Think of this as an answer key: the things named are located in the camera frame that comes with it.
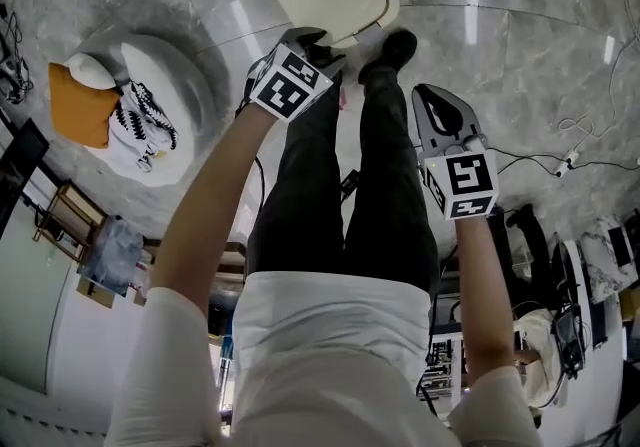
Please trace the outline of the small white pillow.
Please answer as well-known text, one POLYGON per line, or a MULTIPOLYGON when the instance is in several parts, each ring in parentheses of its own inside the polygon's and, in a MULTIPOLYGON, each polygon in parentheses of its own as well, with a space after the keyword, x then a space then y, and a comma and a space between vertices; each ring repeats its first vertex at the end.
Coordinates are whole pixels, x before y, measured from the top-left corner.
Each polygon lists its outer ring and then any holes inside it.
POLYGON ((77 53, 65 63, 71 77, 80 84, 96 90, 116 88, 116 81, 111 73, 94 57, 77 53))

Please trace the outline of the white power strip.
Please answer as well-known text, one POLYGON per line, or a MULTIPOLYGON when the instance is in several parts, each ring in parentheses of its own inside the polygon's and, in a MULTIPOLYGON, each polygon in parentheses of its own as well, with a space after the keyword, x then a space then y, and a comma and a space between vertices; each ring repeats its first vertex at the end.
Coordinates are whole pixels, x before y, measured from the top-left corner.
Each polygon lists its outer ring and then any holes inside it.
POLYGON ((573 169, 573 165, 576 163, 579 157, 579 152, 575 149, 568 151, 562 158, 558 159, 558 164, 553 171, 553 174, 561 178, 573 169))

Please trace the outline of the person's dark trousers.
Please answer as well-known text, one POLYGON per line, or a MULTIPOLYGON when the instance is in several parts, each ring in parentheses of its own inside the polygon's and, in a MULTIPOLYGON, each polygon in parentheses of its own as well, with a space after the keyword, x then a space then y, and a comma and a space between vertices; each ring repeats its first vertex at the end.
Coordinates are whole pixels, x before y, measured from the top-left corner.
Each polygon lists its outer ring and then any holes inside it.
POLYGON ((381 66, 365 79, 361 165, 348 224, 335 153, 338 96, 333 85, 289 124, 276 183, 249 238, 246 270, 379 278, 431 293, 439 256, 397 73, 381 66))

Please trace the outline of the marble pattern slab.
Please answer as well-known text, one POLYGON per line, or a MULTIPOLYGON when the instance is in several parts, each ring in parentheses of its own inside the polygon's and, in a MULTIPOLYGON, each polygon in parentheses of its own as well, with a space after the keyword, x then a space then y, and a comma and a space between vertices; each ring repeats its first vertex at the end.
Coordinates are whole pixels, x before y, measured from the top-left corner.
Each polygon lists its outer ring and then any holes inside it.
POLYGON ((628 234, 615 215, 599 217, 581 235, 579 244, 593 303, 605 301, 638 280, 628 234))

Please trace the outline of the person's black right shoe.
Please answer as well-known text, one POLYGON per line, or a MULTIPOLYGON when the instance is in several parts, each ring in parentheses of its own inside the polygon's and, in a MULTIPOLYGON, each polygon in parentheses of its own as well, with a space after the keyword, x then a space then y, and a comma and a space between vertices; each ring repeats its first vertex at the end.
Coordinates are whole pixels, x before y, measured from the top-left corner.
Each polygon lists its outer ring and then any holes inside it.
POLYGON ((385 39, 378 56, 360 70, 358 83, 364 85, 368 75, 378 67, 389 67, 398 73, 414 57, 417 46, 417 37, 411 31, 394 31, 385 39))

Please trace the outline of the orange pillow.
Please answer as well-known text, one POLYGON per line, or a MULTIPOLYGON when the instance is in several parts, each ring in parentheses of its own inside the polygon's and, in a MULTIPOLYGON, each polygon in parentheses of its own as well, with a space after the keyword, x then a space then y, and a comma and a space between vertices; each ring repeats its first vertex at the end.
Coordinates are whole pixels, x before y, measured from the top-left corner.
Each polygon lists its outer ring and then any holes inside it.
POLYGON ((114 90, 98 90, 79 83, 61 64, 50 63, 48 76, 54 129, 80 145, 106 148, 109 118, 119 102, 119 94, 114 90))

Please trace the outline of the clear plastic bag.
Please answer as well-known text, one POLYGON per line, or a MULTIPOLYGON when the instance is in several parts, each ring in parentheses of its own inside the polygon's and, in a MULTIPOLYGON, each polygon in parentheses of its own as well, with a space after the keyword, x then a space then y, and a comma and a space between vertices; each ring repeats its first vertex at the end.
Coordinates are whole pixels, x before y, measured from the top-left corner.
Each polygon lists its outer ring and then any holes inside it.
POLYGON ((120 216, 109 216, 79 274, 125 297, 133 283, 143 245, 143 236, 127 221, 120 216))

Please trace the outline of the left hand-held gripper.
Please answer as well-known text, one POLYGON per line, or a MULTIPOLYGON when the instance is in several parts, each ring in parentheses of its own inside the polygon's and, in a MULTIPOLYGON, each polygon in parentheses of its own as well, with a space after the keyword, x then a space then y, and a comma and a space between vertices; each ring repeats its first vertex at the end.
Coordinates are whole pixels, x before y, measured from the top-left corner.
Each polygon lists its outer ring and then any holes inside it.
POLYGON ((320 99, 342 70, 345 56, 332 56, 327 65, 317 67, 299 52, 317 45, 326 34, 326 30, 313 27, 285 31, 271 52, 250 68, 247 102, 291 123, 320 99))

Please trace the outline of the black and white patterned blanket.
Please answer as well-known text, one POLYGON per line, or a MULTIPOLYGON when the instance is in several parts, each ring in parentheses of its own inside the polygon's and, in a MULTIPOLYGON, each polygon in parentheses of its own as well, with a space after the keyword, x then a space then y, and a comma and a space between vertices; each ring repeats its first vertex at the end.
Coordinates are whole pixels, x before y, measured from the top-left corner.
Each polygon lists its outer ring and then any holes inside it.
POLYGON ((176 149, 179 135, 141 82, 129 81, 109 118, 109 148, 136 171, 150 173, 154 161, 176 149))

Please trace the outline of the person's right forearm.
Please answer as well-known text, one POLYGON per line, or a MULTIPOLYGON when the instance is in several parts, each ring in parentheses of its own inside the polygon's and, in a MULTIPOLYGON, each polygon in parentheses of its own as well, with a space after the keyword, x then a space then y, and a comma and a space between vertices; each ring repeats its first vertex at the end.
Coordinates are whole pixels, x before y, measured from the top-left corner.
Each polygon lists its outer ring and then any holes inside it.
POLYGON ((461 325, 471 384, 514 364, 512 308, 491 231, 484 217, 455 222, 461 325))

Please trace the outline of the person's left forearm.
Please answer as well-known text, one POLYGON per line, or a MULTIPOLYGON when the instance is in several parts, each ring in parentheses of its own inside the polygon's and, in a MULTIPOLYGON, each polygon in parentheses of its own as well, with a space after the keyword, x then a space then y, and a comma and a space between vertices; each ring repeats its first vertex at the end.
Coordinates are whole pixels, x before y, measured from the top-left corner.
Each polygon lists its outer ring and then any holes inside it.
POLYGON ((245 106, 201 167, 162 239, 151 286, 175 291, 203 314, 239 202, 258 151, 276 118, 245 106))

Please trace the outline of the grey round floor cushion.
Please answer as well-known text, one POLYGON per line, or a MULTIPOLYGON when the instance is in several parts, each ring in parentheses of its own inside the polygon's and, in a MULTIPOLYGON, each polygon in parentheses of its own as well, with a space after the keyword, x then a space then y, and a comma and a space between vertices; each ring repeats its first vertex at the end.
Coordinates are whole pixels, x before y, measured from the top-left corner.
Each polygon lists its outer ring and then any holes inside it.
POLYGON ((132 164, 124 163, 114 148, 91 148, 89 152, 115 174, 146 187, 179 183, 204 150, 206 136, 213 132, 216 108, 202 72, 166 40, 119 29, 90 38, 74 54, 77 53, 98 60, 118 85, 143 83, 179 135, 177 148, 156 159, 150 173, 136 171, 132 164))

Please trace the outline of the black monitor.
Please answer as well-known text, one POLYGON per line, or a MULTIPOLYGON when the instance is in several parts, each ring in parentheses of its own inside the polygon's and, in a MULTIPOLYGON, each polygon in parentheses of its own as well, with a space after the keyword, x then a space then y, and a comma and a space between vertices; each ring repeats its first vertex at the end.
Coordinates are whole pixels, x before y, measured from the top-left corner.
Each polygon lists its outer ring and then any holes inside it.
POLYGON ((49 148, 49 142, 27 120, 0 158, 0 238, 24 187, 49 148))

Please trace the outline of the person's white shirt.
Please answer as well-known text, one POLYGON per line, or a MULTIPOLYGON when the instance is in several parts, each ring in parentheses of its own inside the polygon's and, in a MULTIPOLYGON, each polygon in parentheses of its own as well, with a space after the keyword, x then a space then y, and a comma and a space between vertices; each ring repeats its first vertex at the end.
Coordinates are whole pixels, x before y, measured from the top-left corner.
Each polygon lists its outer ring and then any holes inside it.
POLYGON ((205 315, 151 289, 105 447, 542 447, 513 365, 482 376, 447 420, 419 401, 428 302, 389 280, 252 274, 224 435, 205 315))

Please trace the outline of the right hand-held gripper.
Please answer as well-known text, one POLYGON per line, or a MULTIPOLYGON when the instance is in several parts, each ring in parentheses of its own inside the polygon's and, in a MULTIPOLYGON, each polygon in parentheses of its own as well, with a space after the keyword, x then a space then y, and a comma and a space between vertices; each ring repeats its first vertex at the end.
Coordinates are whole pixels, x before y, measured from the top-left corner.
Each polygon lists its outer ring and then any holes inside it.
POLYGON ((412 104, 421 140, 420 173, 445 220, 487 216, 499 195, 496 159, 473 108, 448 90, 420 83, 412 104), (464 139, 445 148, 449 137, 464 139))

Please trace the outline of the wooden bookshelf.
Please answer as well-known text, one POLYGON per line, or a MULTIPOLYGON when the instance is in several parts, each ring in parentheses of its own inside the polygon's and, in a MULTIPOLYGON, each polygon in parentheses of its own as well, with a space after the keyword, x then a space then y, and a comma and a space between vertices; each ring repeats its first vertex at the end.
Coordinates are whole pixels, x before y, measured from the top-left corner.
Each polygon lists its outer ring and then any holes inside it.
POLYGON ((35 215, 33 241, 44 238, 79 265, 88 259, 107 214, 74 183, 67 181, 45 210, 35 215))

